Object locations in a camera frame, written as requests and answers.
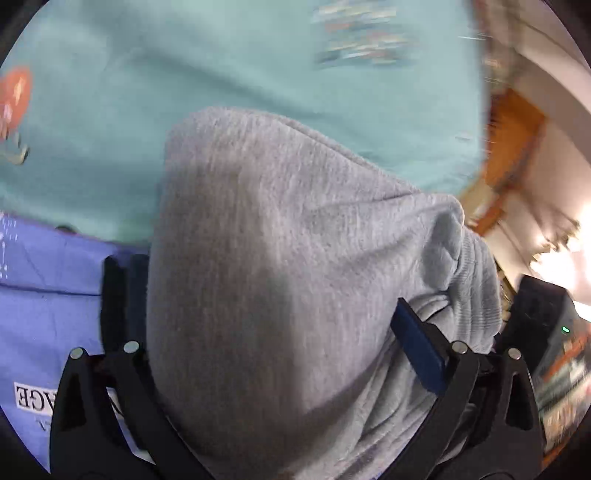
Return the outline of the grey sweatpants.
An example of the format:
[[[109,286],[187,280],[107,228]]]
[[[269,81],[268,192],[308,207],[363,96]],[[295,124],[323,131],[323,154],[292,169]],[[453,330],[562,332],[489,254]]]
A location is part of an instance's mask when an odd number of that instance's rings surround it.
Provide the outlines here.
[[[172,423],[217,479],[378,477],[435,401],[397,303],[479,353],[501,326],[460,203],[266,112],[202,110],[165,158],[146,331]]]

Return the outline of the purple patterned bed sheet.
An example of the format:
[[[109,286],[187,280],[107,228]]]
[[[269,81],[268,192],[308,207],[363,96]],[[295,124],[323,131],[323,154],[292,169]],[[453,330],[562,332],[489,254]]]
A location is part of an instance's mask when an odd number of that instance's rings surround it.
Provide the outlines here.
[[[1,215],[1,408],[43,468],[68,354],[145,342],[148,251]]]

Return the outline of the wooden display shelf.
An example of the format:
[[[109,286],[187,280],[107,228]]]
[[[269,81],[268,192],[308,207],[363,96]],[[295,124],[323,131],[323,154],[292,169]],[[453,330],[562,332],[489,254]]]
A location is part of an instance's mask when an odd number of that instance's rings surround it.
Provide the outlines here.
[[[547,117],[513,89],[493,101],[485,162],[460,197],[469,229],[484,237],[505,214],[512,193],[523,189]]]

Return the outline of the teal heart pattern blanket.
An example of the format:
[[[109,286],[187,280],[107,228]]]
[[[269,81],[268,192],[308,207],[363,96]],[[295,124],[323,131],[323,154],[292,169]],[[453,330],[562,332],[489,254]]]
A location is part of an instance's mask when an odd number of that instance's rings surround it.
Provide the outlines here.
[[[2,65],[32,91],[1,207],[146,241],[167,134],[206,107],[286,116],[458,194],[484,160],[481,51],[467,1],[50,1]]]

